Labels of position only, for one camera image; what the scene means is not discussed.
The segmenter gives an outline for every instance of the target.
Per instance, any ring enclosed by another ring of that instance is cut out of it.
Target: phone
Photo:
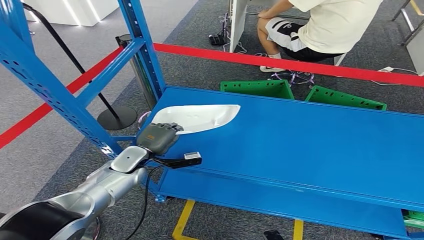
[[[265,231],[263,237],[265,240],[284,240],[277,230]]]

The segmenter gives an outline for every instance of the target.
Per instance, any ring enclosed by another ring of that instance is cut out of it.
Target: green plastic crate
[[[222,81],[221,92],[295,99],[287,80]]]
[[[406,226],[424,229],[424,213],[423,212],[408,211],[408,210],[406,210],[405,212],[406,214],[403,214],[403,221],[405,222]]]
[[[314,86],[305,101],[383,111],[387,109],[387,104],[385,103],[354,96],[322,86]]]

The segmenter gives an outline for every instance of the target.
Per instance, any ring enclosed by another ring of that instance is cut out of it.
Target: sneaker
[[[282,68],[269,67],[269,66],[260,66],[259,69],[264,73],[279,73],[285,71]]]
[[[266,53],[256,53],[255,56],[267,58],[268,54],[266,54]],[[260,66],[259,69],[264,73],[279,73],[279,72],[285,71],[285,69],[282,69],[282,68],[269,67],[269,66]]]

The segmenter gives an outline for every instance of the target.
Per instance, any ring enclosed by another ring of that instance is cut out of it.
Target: red barrier tape
[[[84,85],[86,85],[89,81],[93,80],[106,66],[114,60],[120,52],[122,52],[123,48],[119,47],[108,56],[99,61],[96,65],[90,68],[87,72],[79,76],[73,82],[71,82],[66,88],[72,94],[76,93],[79,89],[81,89]],[[46,116],[52,108],[47,104],[43,103],[36,110],[28,114],[26,117],[22,118],[15,125],[7,129],[0,135],[0,149],[9,144],[19,135],[21,135],[25,130],[30,128],[44,116]]]
[[[209,49],[201,49],[187,46],[177,46],[155,43],[154,49],[158,52],[185,55],[197,58],[219,60],[238,64],[249,64],[256,66],[268,66],[280,69],[290,69],[307,73],[338,76],[351,79],[378,81],[391,84],[403,84],[424,87],[424,77],[394,72],[380,72],[361,68],[333,66],[319,63],[293,61],[286,59],[274,59],[269,57],[253,56],[247,54],[236,54]]]

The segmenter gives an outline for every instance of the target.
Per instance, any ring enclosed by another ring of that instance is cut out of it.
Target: black cable on floor
[[[137,224],[137,227],[134,229],[134,231],[132,231],[132,233],[127,237],[127,238],[125,238],[125,240],[129,240],[136,232],[137,232],[137,230],[139,230],[139,228],[140,228],[140,226],[142,225],[142,223],[143,223],[143,220],[145,219],[145,216],[146,216],[146,211],[147,211],[147,200],[148,200],[148,196],[149,196],[149,182],[150,182],[150,178],[151,178],[151,176],[152,176],[152,174],[156,171],[156,170],[158,170],[158,169],[160,169],[160,168],[162,168],[162,167],[164,167],[165,166],[165,164],[162,164],[162,165],[159,165],[159,166],[157,166],[157,167],[155,167],[155,168],[153,168],[149,173],[148,173],[148,175],[147,175],[147,179],[146,179],[146,186],[145,186],[145,189],[144,189],[144,204],[143,204],[143,213],[141,214],[141,218],[140,218],[140,221],[138,222],[138,224]]]

